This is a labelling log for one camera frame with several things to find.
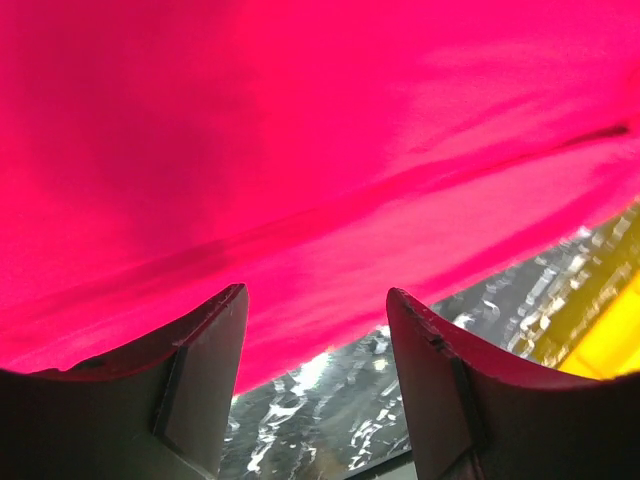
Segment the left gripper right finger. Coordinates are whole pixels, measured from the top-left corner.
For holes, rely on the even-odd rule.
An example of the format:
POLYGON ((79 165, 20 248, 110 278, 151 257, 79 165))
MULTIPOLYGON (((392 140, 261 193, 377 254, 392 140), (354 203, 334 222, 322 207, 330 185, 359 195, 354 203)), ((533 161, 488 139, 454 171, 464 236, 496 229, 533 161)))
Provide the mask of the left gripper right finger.
POLYGON ((639 377, 506 352, 393 288, 386 310, 421 479, 635 479, 639 377))

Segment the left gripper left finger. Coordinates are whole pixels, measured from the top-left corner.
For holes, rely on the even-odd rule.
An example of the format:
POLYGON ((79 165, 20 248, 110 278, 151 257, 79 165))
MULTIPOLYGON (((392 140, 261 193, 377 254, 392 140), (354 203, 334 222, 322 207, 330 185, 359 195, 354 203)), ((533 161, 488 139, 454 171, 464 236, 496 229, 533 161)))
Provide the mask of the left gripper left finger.
POLYGON ((5 479, 214 479, 248 318, 233 284, 67 371, 1 374, 5 479))

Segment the red polo shirt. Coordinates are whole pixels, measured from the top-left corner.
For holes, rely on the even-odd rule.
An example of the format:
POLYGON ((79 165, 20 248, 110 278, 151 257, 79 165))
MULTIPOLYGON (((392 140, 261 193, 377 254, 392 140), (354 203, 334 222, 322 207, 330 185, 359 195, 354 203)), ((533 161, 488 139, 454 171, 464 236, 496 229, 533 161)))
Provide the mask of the red polo shirt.
POLYGON ((635 1, 5 1, 1 365, 231 283, 249 389, 639 194, 635 1))

